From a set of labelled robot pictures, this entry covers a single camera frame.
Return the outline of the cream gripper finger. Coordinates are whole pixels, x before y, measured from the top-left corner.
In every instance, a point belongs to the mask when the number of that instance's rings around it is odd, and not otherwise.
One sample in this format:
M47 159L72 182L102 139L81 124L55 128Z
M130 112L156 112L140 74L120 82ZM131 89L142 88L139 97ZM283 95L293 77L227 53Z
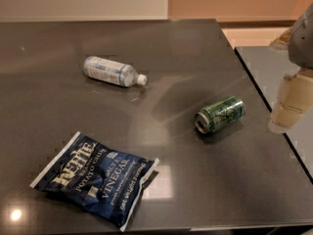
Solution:
M286 74L270 116L269 129L274 133L289 131L312 106L313 70L299 70L294 75Z
M285 30L280 36L275 38L270 43L270 47L274 50L287 51L290 38L291 38L291 29L289 28Z

